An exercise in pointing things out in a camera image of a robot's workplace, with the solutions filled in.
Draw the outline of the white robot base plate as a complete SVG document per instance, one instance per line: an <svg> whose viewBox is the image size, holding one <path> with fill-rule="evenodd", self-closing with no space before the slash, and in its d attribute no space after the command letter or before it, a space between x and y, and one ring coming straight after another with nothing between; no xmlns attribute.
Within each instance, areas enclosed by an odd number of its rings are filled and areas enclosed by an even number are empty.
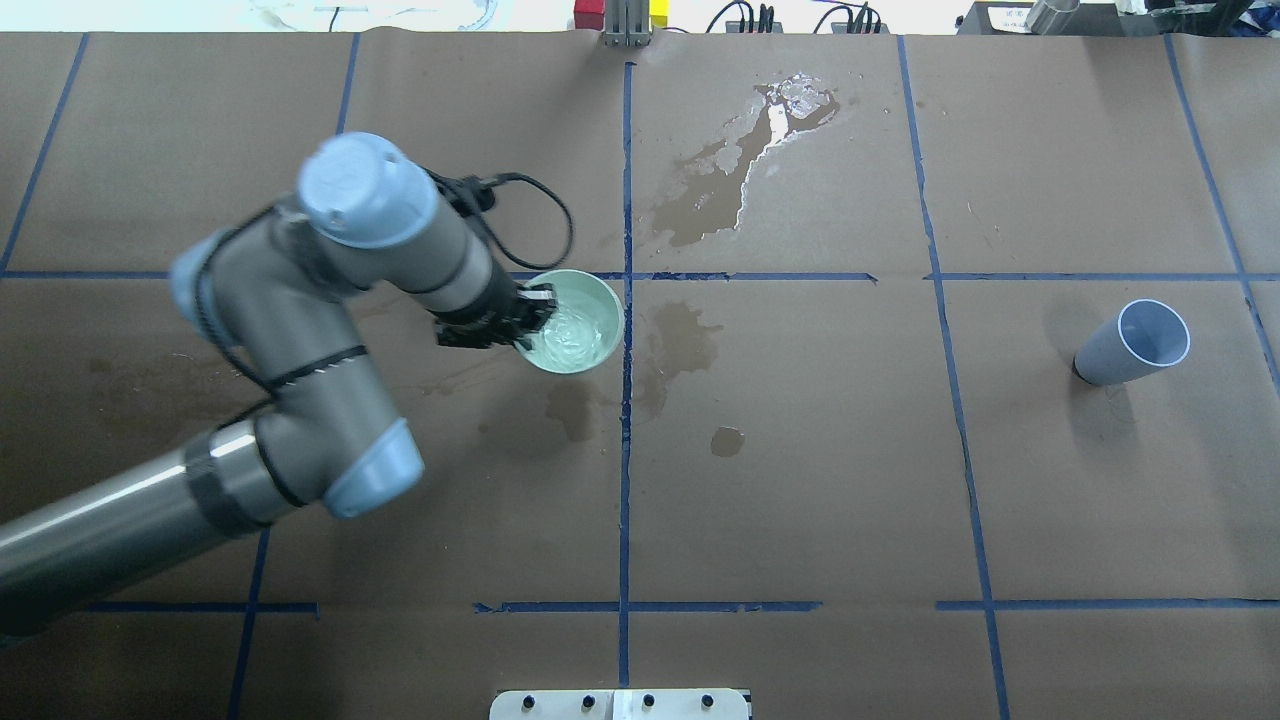
<svg viewBox="0 0 1280 720"><path fill-rule="evenodd" d="M503 691L489 719L753 719L749 691L596 688Z"/></svg>

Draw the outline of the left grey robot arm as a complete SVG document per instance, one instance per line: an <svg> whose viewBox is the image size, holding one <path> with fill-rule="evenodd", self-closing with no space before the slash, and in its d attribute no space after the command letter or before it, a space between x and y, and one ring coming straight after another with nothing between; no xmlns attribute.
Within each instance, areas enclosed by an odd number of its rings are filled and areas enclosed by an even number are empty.
<svg viewBox="0 0 1280 720"><path fill-rule="evenodd" d="M388 283L433 316L444 347L529 348L548 284L486 222L520 172L431 172L392 141L347 132L303 160L293 191L179 256L174 304L262 400L179 448L3 525L3 646L229 541L321 503L356 518L425 464L349 314Z"/></svg>

